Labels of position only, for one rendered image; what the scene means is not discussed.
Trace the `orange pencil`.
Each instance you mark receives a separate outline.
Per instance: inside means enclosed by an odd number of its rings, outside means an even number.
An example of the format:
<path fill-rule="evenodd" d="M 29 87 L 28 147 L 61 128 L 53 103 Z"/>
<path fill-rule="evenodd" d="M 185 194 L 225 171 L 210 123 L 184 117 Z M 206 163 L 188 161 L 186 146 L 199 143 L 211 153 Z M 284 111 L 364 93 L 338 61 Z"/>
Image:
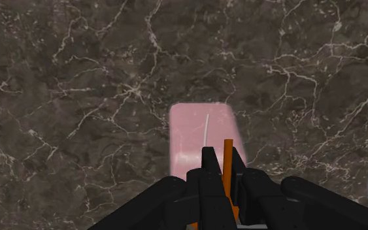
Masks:
<path fill-rule="evenodd" d="M 199 219 L 196 230 L 237 230 L 239 208 L 231 198 L 233 140 L 224 141 L 223 165 L 213 147 L 201 151 L 198 177 Z"/>

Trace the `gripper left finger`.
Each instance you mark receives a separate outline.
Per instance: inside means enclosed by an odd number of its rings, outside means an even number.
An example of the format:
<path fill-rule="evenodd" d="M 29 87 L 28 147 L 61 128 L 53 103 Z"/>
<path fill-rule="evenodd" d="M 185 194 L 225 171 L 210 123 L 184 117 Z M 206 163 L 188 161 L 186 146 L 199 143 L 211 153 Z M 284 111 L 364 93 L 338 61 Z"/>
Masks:
<path fill-rule="evenodd" d="M 88 230 L 237 230 L 220 166 L 212 147 L 202 148 L 201 167 L 185 180 L 162 178 Z"/>

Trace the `pink rectangular tray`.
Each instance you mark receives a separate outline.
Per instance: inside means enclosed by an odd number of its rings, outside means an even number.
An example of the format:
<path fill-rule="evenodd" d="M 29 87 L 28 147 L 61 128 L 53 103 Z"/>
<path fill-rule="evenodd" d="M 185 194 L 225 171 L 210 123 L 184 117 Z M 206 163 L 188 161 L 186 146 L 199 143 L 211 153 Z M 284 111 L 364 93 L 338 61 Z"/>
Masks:
<path fill-rule="evenodd" d="M 170 175 L 186 179 L 201 166 L 201 150 L 213 147 L 223 165 L 224 141 L 233 140 L 241 159 L 246 153 L 232 108 L 226 103 L 177 103 L 169 111 Z"/>

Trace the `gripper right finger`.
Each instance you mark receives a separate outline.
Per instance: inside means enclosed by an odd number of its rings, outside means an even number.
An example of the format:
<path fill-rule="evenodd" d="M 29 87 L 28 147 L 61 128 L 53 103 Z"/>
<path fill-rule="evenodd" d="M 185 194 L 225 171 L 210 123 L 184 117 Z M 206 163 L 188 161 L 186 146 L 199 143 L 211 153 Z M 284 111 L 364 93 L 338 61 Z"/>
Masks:
<path fill-rule="evenodd" d="M 234 148 L 231 200 L 243 224 L 268 230 L 368 230 L 368 208 L 298 176 L 277 184 L 244 165 Z"/>

